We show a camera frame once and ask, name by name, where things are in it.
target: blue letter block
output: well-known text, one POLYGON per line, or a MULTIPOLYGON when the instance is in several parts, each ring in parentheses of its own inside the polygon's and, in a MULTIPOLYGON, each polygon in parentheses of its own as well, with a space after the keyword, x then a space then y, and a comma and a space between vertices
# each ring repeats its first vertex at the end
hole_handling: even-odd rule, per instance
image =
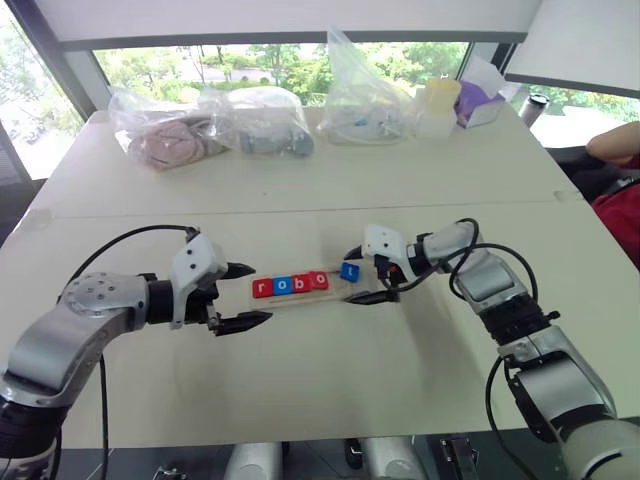
POLYGON ((289 295, 290 293, 293 293, 291 277, 276 277, 273 279, 274 295, 289 295))
POLYGON ((344 262, 340 267, 340 278, 347 282, 358 283, 360 278, 360 267, 351 263, 344 262))

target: red shirt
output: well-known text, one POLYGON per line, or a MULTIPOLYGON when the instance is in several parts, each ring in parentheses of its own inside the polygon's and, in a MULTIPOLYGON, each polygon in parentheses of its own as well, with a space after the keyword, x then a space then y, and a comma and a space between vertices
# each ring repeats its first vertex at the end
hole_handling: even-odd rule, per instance
MULTIPOLYGON (((638 168, 640 155, 628 166, 638 168)), ((640 270, 640 184, 632 185, 613 195, 601 195, 593 202, 602 223, 609 229, 622 249, 640 270)))

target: red letter block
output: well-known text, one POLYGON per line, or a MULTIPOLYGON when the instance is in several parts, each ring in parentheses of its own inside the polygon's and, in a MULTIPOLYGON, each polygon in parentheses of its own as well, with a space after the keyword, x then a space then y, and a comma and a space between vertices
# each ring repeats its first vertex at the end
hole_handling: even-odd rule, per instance
POLYGON ((272 297, 273 281, 270 278, 253 281, 253 298, 272 297))
POLYGON ((311 291, 311 275, 304 273, 293 276, 293 293, 304 293, 311 291))
POLYGON ((329 277, 325 272, 309 272, 311 276, 311 286, 314 290, 327 290, 329 288, 329 277))

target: black cable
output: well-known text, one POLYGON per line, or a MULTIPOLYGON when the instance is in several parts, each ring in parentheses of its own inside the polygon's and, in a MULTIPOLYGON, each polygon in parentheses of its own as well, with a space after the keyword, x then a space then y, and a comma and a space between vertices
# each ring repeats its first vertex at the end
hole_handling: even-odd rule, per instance
POLYGON ((447 255, 445 258, 443 258, 438 263, 433 265, 431 268, 429 268, 426 272, 424 272, 422 275, 420 275, 413 282, 411 282, 411 283, 409 283, 407 285, 404 285, 402 287, 393 287, 393 286, 391 286, 389 284, 387 279, 384 279, 384 278, 380 279, 380 281, 382 282, 382 284, 384 285, 384 287, 387 290, 390 290, 392 292, 396 292, 396 293, 408 292, 409 290, 412 290, 413 288, 415 288, 418 285, 420 285, 429 276, 431 276, 433 273, 435 273, 438 270, 440 270, 442 267, 444 267, 447 263, 449 263, 454 258, 456 258, 456 257, 458 257, 460 255, 463 255, 466 251, 473 251, 473 250, 477 250, 477 249, 480 249, 480 248, 493 248, 493 249, 496 249, 496 250, 502 250, 504 252, 509 253, 513 257, 515 257, 516 260, 518 260, 522 264, 522 266, 524 267, 524 269, 527 272, 527 275, 529 276, 529 282, 531 283, 531 297, 536 302, 538 301, 538 282, 536 280, 535 274, 533 273, 533 269, 531 268, 531 265, 529 265, 529 262, 527 262, 527 260, 522 255, 520 255, 518 252, 516 252, 514 249, 506 247, 504 245, 500 245, 498 243, 484 243, 483 242, 483 243, 476 243, 473 247, 467 246, 467 247, 460 248, 459 250, 456 250, 455 252, 447 255))
MULTIPOLYGON (((388 280, 386 278, 382 278, 381 282, 382 284, 385 286, 385 288, 387 288, 388 290, 397 292, 397 293, 401 293, 401 292, 407 292, 413 288, 415 288, 416 286, 420 285, 424 280, 426 280, 430 275, 432 275, 434 272, 440 270, 442 267, 444 267, 445 265, 447 265, 451 260, 453 260, 454 258, 462 255, 462 258, 460 259, 460 261, 456 264, 456 266, 453 268, 453 270, 451 271, 451 275, 449 276, 449 288, 451 289, 451 292, 456 295, 457 297, 466 300, 456 289, 455 289, 455 284, 453 283, 455 281, 455 277, 458 274, 458 271, 460 270, 460 268, 463 266, 464 262, 469 258, 469 255, 471 255, 471 252, 473 252, 473 250, 479 249, 479 248, 493 248, 496 250, 501 250, 503 252, 507 252, 510 255, 512 255, 516 260, 518 260, 522 266, 524 267, 524 269, 527 272, 527 275, 529 276, 529 282, 531 283, 531 297, 537 302, 538 301, 538 282, 536 280, 536 276, 535 273, 533 272, 533 269, 531 268, 531 265, 529 265, 529 262, 527 262, 527 260, 520 255, 520 253, 518 253, 516 250, 506 247, 504 245, 500 245, 498 243, 476 243, 478 236, 479 236, 479 227, 478 227, 478 222, 475 221, 472 218, 463 218, 461 220, 459 220, 459 222, 468 222, 471 223, 474 227, 474 232, 473 232, 473 237, 471 239, 471 242, 468 246, 463 247, 459 250, 456 250, 455 252, 451 253, 450 255, 448 255, 447 257, 441 259, 438 263, 436 263, 435 265, 431 266, 426 272, 424 272, 422 275, 420 275, 420 277, 418 277, 416 280, 414 280, 413 282, 409 283, 408 285, 405 285, 404 287, 392 287, 388 280)), ((498 370, 498 368, 500 367, 500 364, 502 363, 502 357, 498 357, 495 361, 495 363, 493 364, 493 366, 491 367, 491 371, 489 372, 489 376, 487 377, 487 383, 485 386, 485 397, 484 397, 484 401, 485 401, 485 408, 487 410, 487 418, 489 419, 489 425, 491 426, 491 431, 496 435, 496 438, 498 440, 498 444, 500 445, 500 447, 502 448, 502 450, 504 450, 504 452, 507 454, 507 456, 513 461, 513 463, 527 476, 527 478, 529 480, 538 480, 538 478, 535 476, 535 474, 529 469, 529 467, 513 452, 509 449, 509 447, 507 447, 507 444, 505 443, 504 439, 502 438, 502 435, 500 434, 500 431, 498 430, 498 427, 496 426, 496 422, 495 419, 493 418, 493 410, 491 408, 491 388, 493 386, 493 380, 496 376, 496 372, 498 370)), ((509 368, 507 366, 507 364, 505 363, 504 365, 504 375, 505 375, 505 379, 507 381, 507 384, 509 383, 510 380, 510 376, 509 376, 509 368)))
POLYGON ((51 464, 51 479, 55 479, 58 476, 58 469, 60 468, 60 458, 62 457, 62 427, 58 429, 56 434, 56 448, 53 451, 53 462, 51 464))
POLYGON ((451 293, 453 293, 459 299, 465 300, 464 296, 456 288, 454 282, 456 281, 456 277, 458 276, 460 268, 462 268, 462 265, 467 261, 469 255, 471 255, 471 252, 473 252, 473 249, 478 243, 478 237, 480 236, 480 225, 478 225, 478 222, 473 218, 463 218, 461 220, 458 220, 456 223, 462 222, 470 223, 471 225, 473 225, 473 236, 471 237, 471 241, 469 242, 469 248, 466 249, 460 261, 456 264, 455 267, 453 267, 451 275, 449 275, 449 290, 451 290, 451 293))
POLYGON ((147 225, 146 227, 136 228, 136 229, 131 230, 131 231, 127 232, 127 233, 123 233, 119 237, 114 238, 113 240, 111 240, 110 242, 104 244, 98 250, 93 252, 91 254, 91 256, 89 258, 87 258, 82 263, 82 265, 80 265, 78 267, 78 269, 73 273, 73 275, 71 275, 71 278, 69 279, 69 282, 67 282, 67 283, 71 283, 76 278, 78 278, 80 275, 82 275, 82 272, 84 272, 86 270, 86 268, 91 263, 93 263, 93 261, 96 258, 98 258, 100 255, 102 255, 108 249, 113 247, 116 243, 121 242, 122 240, 124 240, 126 238, 133 237, 134 235, 137 235, 139 233, 148 232, 148 231, 151 231, 151 230, 181 230, 181 231, 186 232, 187 234, 190 234, 190 235, 193 235, 193 234, 198 232, 198 230, 196 228, 186 227, 184 225, 147 225))
MULTIPOLYGON (((113 247, 116 243, 119 243, 122 240, 125 240, 129 237, 133 237, 134 235, 137 235, 139 233, 149 232, 151 230, 179 230, 179 231, 186 232, 188 238, 198 234, 197 228, 187 227, 184 225, 147 225, 146 227, 140 227, 134 230, 130 230, 114 238, 110 242, 105 243, 102 247, 100 247, 98 250, 93 252, 91 256, 89 256, 89 258, 87 258, 84 262, 82 262, 82 265, 80 265, 78 269, 73 273, 73 275, 67 282, 67 285, 73 282, 80 275, 82 275, 82 273, 87 269, 89 265, 91 265, 91 263, 93 263, 93 261, 95 261, 96 258, 98 258, 108 249, 113 247)), ((103 356, 100 356, 99 364, 100 364, 100 395, 102 398, 102 473, 100 475, 100 478, 102 480, 106 480, 107 473, 109 471, 109 406, 107 404, 107 367, 106 367, 106 363, 104 361, 103 356)), ((60 442, 58 443, 58 445, 60 445, 60 448, 62 448, 62 445, 61 445, 62 429, 60 429, 60 431, 58 432, 58 435, 60 436, 60 442)), ((56 452, 55 455, 58 456, 58 463, 59 463, 60 453, 56 452)), ((52 469, 53 475, 51 476, 51 480, 55 480, 57 472, 58 472, 57 467, 55 468, 55 470, 52 469)))
POLYGON ((107 366, 100 355, 100 394, 102 397, 102 472, 100 478, 107 480, 109 471, 109 407, 107 405, 107 366))
MULTIPOLYGON (((504 441, 498 427, 496 426, 496 421, 493 418, 493 409, 491 408, 491 387, 493 386, 493 380, 496 376, 496 372, 498 368, 500 368, 500 364, 502 363, 502 357, 498 357, 491 367, 491 371, 489 372, 489 376, 487 377, 487 383, 484 389, 484 406, 487 410, 487 418, 489 419, 489 425, 491 426, 491 431, 495 434, 496 439, 498 440, 498 444, 507 454, 507 456, 511 459, 511 461, 526 475, 529 480, 539 480, 538 477, 531 471, 531 469, 518 457, 504 441)), ((508 376, 508 371, 505 365, 505 375, 508 376)))

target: purple tissue box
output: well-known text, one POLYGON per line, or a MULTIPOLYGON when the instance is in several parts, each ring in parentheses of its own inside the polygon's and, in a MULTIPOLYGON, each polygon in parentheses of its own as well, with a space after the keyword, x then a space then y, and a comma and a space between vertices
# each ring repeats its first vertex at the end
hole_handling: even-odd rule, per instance
POLYGON ((474 83, 461 80, 460 84, 462 88, 454 106, 458 123, 465 128, 470 128, 493 122, 504 105, 504 97, 498 93, 495 97, 489 98, 474 83))

